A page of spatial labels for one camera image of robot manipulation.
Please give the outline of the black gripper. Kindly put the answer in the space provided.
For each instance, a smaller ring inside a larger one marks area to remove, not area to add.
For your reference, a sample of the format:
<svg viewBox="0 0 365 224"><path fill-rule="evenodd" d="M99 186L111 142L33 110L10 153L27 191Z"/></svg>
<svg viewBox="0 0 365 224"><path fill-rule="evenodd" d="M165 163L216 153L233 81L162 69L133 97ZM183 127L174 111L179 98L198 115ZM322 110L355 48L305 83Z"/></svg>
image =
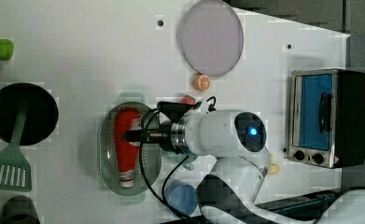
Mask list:
<svg viewBox="0 0 365 224"><path fill-rule="evenodd" d="M121 135L125 142L146 142L158 144L164 151L171 152L173 144L171 141L172 122L165 121L157 129L148 129L147 134L142 130L130 130Z"/></svg>

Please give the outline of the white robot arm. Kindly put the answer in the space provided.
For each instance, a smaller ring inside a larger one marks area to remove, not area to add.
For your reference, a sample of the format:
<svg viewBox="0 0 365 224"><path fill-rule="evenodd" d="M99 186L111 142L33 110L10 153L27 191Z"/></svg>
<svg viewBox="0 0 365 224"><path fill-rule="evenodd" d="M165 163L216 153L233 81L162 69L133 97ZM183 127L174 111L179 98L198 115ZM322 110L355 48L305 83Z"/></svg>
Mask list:
<svg viewBox="0 0 365 224"><path fill-rule="evenodd" d="M165 144L186 156L214 156L212 170L197 188L201 213L214 224L365 224L365 189L339 196L319 217L297 220L257 207L271 155L261 119L235 109L191 110L159 129L133 128L127 142Z"/></svg>

